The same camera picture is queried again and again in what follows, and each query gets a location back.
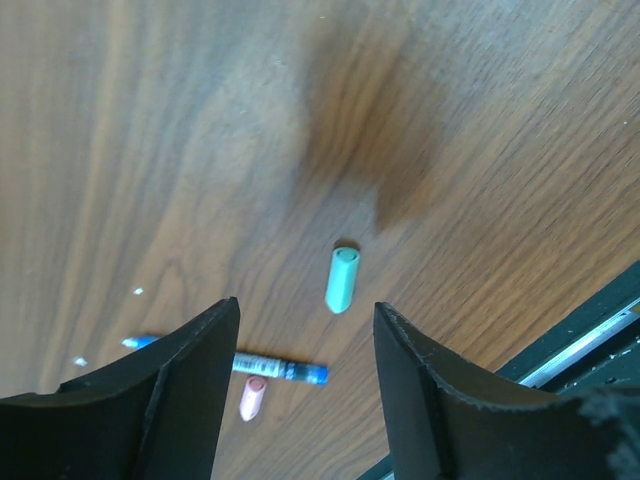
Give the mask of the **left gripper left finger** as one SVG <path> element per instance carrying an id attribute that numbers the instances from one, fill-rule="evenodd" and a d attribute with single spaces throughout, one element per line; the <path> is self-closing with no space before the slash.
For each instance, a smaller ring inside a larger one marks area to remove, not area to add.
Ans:
<path id="1" fill-rule="evenodd" d="M 2 478 L 210 478 L 238 331 L 230 297 L 54 393 L 2 399 Z"/>

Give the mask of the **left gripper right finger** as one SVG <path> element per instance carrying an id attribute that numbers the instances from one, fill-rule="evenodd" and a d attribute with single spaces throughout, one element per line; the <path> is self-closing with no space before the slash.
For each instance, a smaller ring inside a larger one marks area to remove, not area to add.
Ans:
<path id="1" fill-rule="evenodd" d="M 504 379 L 374 307 L 374 349 L 398 479 L 636 479 L 639 390 L 563 397 Z"/>

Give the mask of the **pink pen cap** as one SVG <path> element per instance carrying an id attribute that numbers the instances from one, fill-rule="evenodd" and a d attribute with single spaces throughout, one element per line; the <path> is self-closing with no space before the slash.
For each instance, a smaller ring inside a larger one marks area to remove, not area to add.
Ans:
<path id="1" fill-rule="evenodd" d="M 244 422 L 253 420 L 260 411 L 267 387 L 267 380 L 260 376 L 247 378 L 239 404 L 240 417 Z"/>

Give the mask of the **blue pen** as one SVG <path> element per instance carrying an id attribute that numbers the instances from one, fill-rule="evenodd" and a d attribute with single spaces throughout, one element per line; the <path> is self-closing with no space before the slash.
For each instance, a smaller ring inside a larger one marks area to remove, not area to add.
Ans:
<path id="1" fill-rule="evenodd" d="M 311 385 L 324 385 L 328 380 L 324 366 L 239 352 L 231 331 L 183 330 L 162 337 L 125 338 L 121 344 L 131 352 L 104 373 L 114 381 L 124 381 L 123 386 L 130 389 L 151 382 L 156 393 L 224 393 L 233 372 Z"/>

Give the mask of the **green pen cap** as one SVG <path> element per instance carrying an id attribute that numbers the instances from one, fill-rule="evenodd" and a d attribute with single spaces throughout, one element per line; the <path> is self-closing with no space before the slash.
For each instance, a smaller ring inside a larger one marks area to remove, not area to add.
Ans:
<path id="1" fill-rule="evenodd" d="M 349 246 L 339 246 L 332 252 L 325 303 L 335 315 L 344 313 L 352 303 L 360 258 L 360 252 Z"/>

